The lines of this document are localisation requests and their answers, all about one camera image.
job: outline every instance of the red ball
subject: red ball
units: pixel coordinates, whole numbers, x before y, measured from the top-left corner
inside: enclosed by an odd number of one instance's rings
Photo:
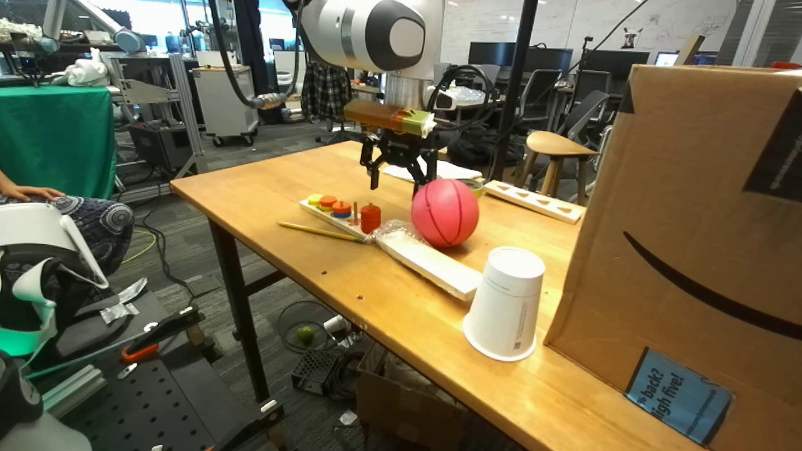
[[[436,248],[461,245],[480,223],[477,194],[458,180],[436,178],[414,195],[412,223]]]

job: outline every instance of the person's arm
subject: person's arm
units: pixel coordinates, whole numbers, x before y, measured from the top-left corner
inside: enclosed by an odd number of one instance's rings
[[[0,171],[0,195],[6,198],[15,198],[15,200],[31,200],[31,198],[45,198],[45,200],[55,200],[64,194],[55,188],[43,188],[43,185],[18,185],[15,180],[11,180],[3,171]]]

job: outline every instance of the amazon logo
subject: amazon logo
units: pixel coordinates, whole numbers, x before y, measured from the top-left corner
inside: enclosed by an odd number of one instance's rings
[[[651,254],[631,234],[624,234],[624,238],[660,275],[664,275],[669,283],[674,283],[688,297],[701,302],[704,305],[710,305],[710,309],[715,309],[720,314],[739,318],[739,320],[745,320],[745,324],[749,324],[755,329],[765,329],[770,333],[802,340],[802,324],[792,324],[792,320],[785,320],[779,315],[770,315],[765,312],[749,309],[748,303],[735,302],[735,298],[730,298],[730,297],[725,297],[725,294],[720,294],[720,292],[689,278],[688,274],[681,274],[679,269],[674,269],[671,263],[668,263],[664,259]]]

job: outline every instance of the wooden table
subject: wooden table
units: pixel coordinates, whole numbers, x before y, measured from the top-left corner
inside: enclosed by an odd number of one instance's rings
[[[339,144],[173,180],[175,194],[211,220],[230,309],[260,401],[268,388],[259,362],[249,294],[263,283],[243,283],[236,241],[340,312],[526,448],[698,448],[547,347],[538,347],[522,363],[498,363],[482,357],[461,333],[470,305],[412,274],[379,245],[332,241],[279,226],[279,220],[293,220],[332,228],[299,205],[310,194],[372,200],[381,205],[384,219],[409,220],[412,183],[384,176],[379,190],[368,190],[359,150],[359,144]],[[537,320],[537,340],[542,344],[562,298],[577,236],[579,226],[482,198],[477,234],[449,256],[482,270],[497,245],[522,245],[538,254],[547,261]]]

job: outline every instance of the cardboard box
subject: cardboard box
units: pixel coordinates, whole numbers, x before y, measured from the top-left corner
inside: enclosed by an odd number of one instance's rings
[[[422,448],[461,448],[470,412],[414,369],[372,347],[359,367],[356,413],[364,424]]]
[[[681,388],[637,378],[655,354],[728,390],[713,448],[800,448],[802,74],[630,84],[547,344],[655,416]]]

